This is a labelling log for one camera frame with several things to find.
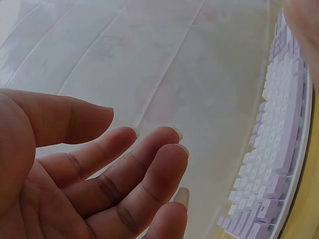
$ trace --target keycap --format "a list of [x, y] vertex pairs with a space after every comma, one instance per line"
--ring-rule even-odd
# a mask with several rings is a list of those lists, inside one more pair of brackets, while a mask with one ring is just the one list
[[283, 28], [280, 32], [280, 48], [283, 49], [286, 45], [287, 41], [287, 26]]
[[242, 165], [239, 169], [238, 175], [241, 177], [244, 176], [245, 170], [246, 170], [246, 165]]
[[266, 150], [265, 150], [265, 152], [264, 152], [264, 154], [263, 154], [263, 161], [264, 161], [264, 162], [269, 161], [270, 155], [272, 154], [271, 143], [272, 143], [272, 141], [271, 141], [271, 142], [269, 141], [269, 144], [268, 144], [268, 145], [270, 145], [270, 146], [268, 146], [268, 147], [266, 148]]
[[265, 199], [257, 217], [262, 222], [270, 223], [276, 216], [278, 203], [278, 199]]
[[294, 56], [293, 57], [295, 59], [301, 58], [302, 55], [303, 55], [303, 52], [302, 52], [302, 50], [299, 47], [294, 50]]
[[250, 141], [249, 141], [249, 145], [250, 145], [251, 147], [254, 147], [256, 138], [257, 138], [257, 135], [251, 136]]
[[228, 200], [231, 203], [236, 203], [236, 201], [235, 201], [236, 195], [237, 195], [237, 191], [231, 191], [230, 194], [229, 194]]
[[241, 178], [236, 178], [235, 183], [234, 183], [234, 189], [236, 190], [240, 190], [240, 182], [241, 182]]
[[262, 186], [262, 179], [259, 178], [259, 179], [257, 179], [257, 180], [255, 181], [255, 183], [254, 183], [253, 192], [254, 192], [255, 194], [259, 194], [261, 186]]
[[255, 139], [255, 141], [254, 141], [254, 148], [259, 148], [259, 146], [260, 146], [260, 144], [261, 144], [261, 137], [260, 136], [258, 136], [258, 137], [256, 137], [256, 139]]
[[259, 166], [259, 165], [262, 164], [262, 162], [263, 162], [263, 153], [259, 153], [259, 154], [257, 155], [257, 157], [256, 157], [256, 160], [255, 160], [254, 165], [255, 165], [255, 166]]
[[254, 185], [253, 183], [248, 183], [246, 185], [246, 188], [245, 188], [245, 191], [244, 191], [244, 196], [248, 197], [251, 194], [251, 192], [253, 190], [253, 185]]
[[250, 216], [250, 211], [245, 211], [239, 220], [239, 223], [234, 231], [235, 235], [240, 235], [246, 225], [246, 222]]
[[252, 163], [247, 164], [245, 169], [245, 175], [250, 175], [252, 169], [253, 169], [253, 164]]
[[267, 188], [268, 186], [265, 186], [265, 185], [259, 187], [259, 191], [257, 195], [258, 202], [262, 202], [264, 199], [268, 198]]
[[264, 125], [264, 124], [261, 124], [261, 125], [259, 126], [259, 128], [258, 128], [257, 135], [259, 135], [259, 136], [263, 135], [264, 130], [265, 130], [265, 125]]
[[262, 102], [262, 103], [259, 105], [259, 112], [264, 112], [265, 104], [266, 104], [266, 102]]
[[228, 211], [228, 215], [233, 216], [235, 214], [236, 210], [237, 210], [237, 205], [234, 205], [234, 204], [231, 205], [231, 207]]
[[231, 219], [230, 218], [224, 218], [223, 224], [222, 224], [222, 228], [227, 230], [229, 225], [231, 224]]
[[267, 163], [263, 163], [259, 168], [258, 176], [263, 178], [265, 176], [266, 170], [267, 170]]
[[228, 231], [229, 232], [234, 233], [236, 227], [239, 224], [241, 216], [242, 216], [242, 213], [237, 213], [237, 214], [234, 215], [233, 220], [232, 220], [231, 224], [228, 227]]
[[242, 177], [240, 182], [240, 188], [245, 189], [248, 183], [249, 177]]
[[244, 164], [247, 164], [250, 162], [250, 154], [251, 153], [246, 153], [245, 156], [244, 156], [244, 159], [243, 159], [243, 163]]
[[260, 122], [261, 122], [262, 116], [263, 116], [263, 113], [262, 113], [262, 112], [260, 112], [260, 113], [257, 115], [257, 117], [256, 117], [256, 122], [257, 122], [257, 123], [260, 123]]
[[258, 168], [254, 168], [249, 176], [249, 181], [253, 182], [257, 179]]
[[251, 162], [254, 162], [255, 159], [256, 159], [256, 156], [257, 156], [257, 153], [258, 151], [256, 149], [254, 149], [253, 151], [251, 151], [251, 154], [250, 154], [250, 161]]
[[253, 207], [253, 210], [251, 211], [249, 218], [246, 222], [246, 225], [240, 234], [242, 238], [247, 238], [248, 234], [250, 233], [251, 228], [253, 227], [254, 223], [259, 222], [260, 220], [257, 218], [257, 215], [259, 213], [259, 210], [261, 208], [260, 203], [256, 203]]
[[258, 129], [259, 129], [260, 125], [261, 125], [261, 123], [255, 124], [254, 129], [253, 129], [253, 134], [257, 134], [258, 133]]
[[277, 46], [275, 47], [275, 55], [278, 56], [279, 52], [280, 52], [280, 46], [277, 45]]
[[263, 115], [261, 116], [261, 123], [267, 123], [269, 116], [270, 115], [268, 112], [264, 112]]
[[275, 169], [273, 169], [273, 168], [268, 168], [268, 169], [266, 170], [265, 176], [264, 176], [264, 178], [263, 178], [263, 184], [264, 184], [264, 185], [269, 185], [269, 184], [271, 183], [272, 176], [273, 176], [273, 175], [276, 175], [276, 174], [277, 174], [277, 173], [276, 173]]
[[219, 219], [218, 219], [218, 221], [217, 221], [217, 225], [220, 226], [220, 227], [222, 227], [223, 222], [224, 222], [224, 219], [225, 219], [225, 217], [220, 216]]
[[252, 210], [254, 205], [259, 202], [257, 200], [257, 194], [253, 194], [248, 198], [247, 204], [246, 204], [246, 209], [247, 210]]
[[247, 237], [247, 239], [268, 239], [269, 232], [268, 232], [269, 224], [267, 223], [255, 223], [251, 228], [251, 231]]
[[239, 212], [243, 212], [246, 209], [247, 199], [243, 198], [240, 200], [237, 210]]
[[286, 183], [286, 174], [277, 174], [272, 177], [270, 185], [267, 188], [268, 198], [280, 198], [284, 192]]
[[294, 56], [294, 42], [293, 40], [291, 40], [289, 43], [288, 43], [288, 57], [291, 59], [293, 58]]

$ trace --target palm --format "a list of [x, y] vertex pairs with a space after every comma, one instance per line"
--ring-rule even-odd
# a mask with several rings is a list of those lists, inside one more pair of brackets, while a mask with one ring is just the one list
[[187, 165], [175, 130], [155, 130], [101, 176], [84, 180], [125, 152], [134, 130], [118, 128], [72, 153], [36, 160], [35, 148], [92, 140], [112, 110], [10, 90], [0, 92], [0, 110], [0, 238], [135, 238], [150, 223], [147, 238], [183, 237], [185, 207], [166, 204]]

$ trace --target keyboard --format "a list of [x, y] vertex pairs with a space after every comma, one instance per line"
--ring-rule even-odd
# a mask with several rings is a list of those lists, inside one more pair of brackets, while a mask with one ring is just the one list
[[237, 239], [276, 239], [289, 214], [306, 153], [312, 84], [302, 49], [278, 14], [256, 124], [217, 224]]

